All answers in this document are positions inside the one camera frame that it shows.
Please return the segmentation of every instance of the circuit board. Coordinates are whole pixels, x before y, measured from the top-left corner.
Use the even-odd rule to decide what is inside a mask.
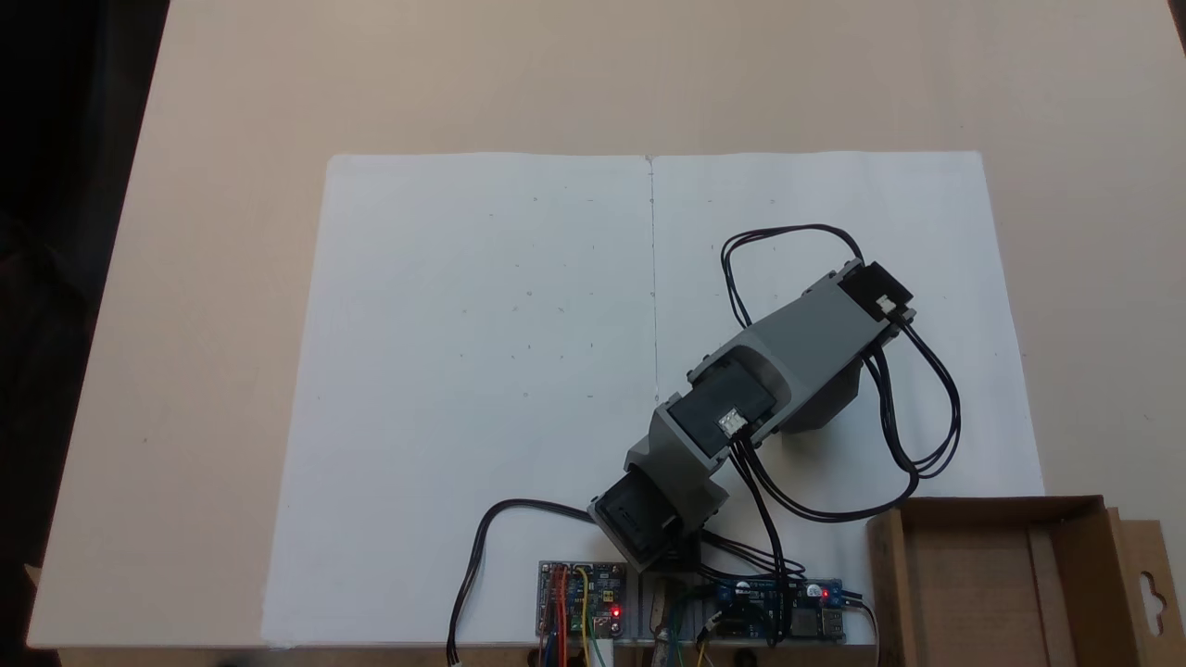
[[[589,578],[588,614],[592,623],[589,637],[612,639],[625,628],[626,564],[625,563],[540,563],[535,593],[535,634],[551,633],[556,618],[557,579],[563,582],[565,610],[568,633],[580,635],[581,609],[585,605],[584,570]]]
[[[726,611],[716,625],[716,635],[723,639],[764,640],[770,634],[778,596],[772,579],[726,579],[716,586],[714,610]],[[808,579],[793,582],[790,595],[784,601],[783,634],[789,640],[825,640],[839,642],[844,639],[844,597],[840,579]],[[746,614],[746,609],[758,608],[763,615]]]

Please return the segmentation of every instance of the white paper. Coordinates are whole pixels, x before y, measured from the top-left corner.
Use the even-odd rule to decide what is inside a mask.
[[[642,157],[339,157],[326,174],[264,602],[279,644],[442,642],[495,502],[585,507],[655,396]],[[613,560],[499,516],[468,642],[530,641],[535,563]]]
[[[326,174],[264,640],[444,642],[483,513],[508,497],[585,507],[617,481],[657,396],[687,392],[687,370],[738,331],[720,243],[808,222],[849,230],[914,293],[916,328],[959,386],[959,455],[918,495],[1041,494],[975,153],[339,157]],[[839,240],[796,233],[739,250],[734,269],[757,319],[847,259]],[[905,338],[886,354],[903,442],[925,453],[946,430],[946,398]],[[761,456],[805,504],[878,504],[905,484],[878,424],[862,377],[831,425],[776,437]],[[733,498],[710,527],[765,548],[737,476],[726,466],[715,479]],[[862,525],[773,512],[784,551],[811,576],[871,591]],[[535,640],[542,559],[620,558],[593,527],[500,516],[461,643]],[[848,630],[872,641],[861,622]]]

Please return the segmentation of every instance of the green wire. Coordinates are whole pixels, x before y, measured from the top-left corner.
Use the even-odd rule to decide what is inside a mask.
[[[684,593],[676,598],[676,603],[671,605],[671,650],[675,652],[676,660],[680,661],[680,667],[683,667],[683,652],[680,650],[680,630],[683,629],[683,609],[681,605],[686,598],[690,597],[689,593]]]
[[[588,623],[588,627],[594,627],[593,625],[593,615],[586,612],[586,615],[585,615],[585,622]],[[601,663],[601,667],[605,667],[605,659],[601,658],[601,647],[597,646],[597,635],[595,634],[593,635],[593,650],[597,652],[597,661]],[[587,655],[585,656],[585,662],[588,662],[588,656]]]

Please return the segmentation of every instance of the robotic arm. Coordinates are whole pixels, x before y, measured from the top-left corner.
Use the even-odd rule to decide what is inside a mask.
[[[911,298],[876,262],[854,259],[742,329],[688,373],[688,395],[655,408],[626,475],[589,504],[593,521],[639,571],[677,548],[728,498],[712,476],[731,443],[828,424],[856,396],[862,354],[913,319]]]

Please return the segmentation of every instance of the red wire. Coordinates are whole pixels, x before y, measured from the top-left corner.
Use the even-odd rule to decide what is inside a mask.
[[[560,606],[560,667],[568,667],[568,567],[560,572],[560,595],[556,596]]]
[[[553,580],[553,584],[551,584],[553,597],[556,599],[556,665],[560,665],[560,637],[561,637],[560,628],[563,627],[563,624],[565,624],[563,616],[561,615],[561,603],[560,603],[560,597],[561,597],[560,596],[560,570],[561,570],[561,567],[563,567],[563,566],[562,565],[557,565],[556,566],[556,571],[555,571],[556,572],[556,578]]]

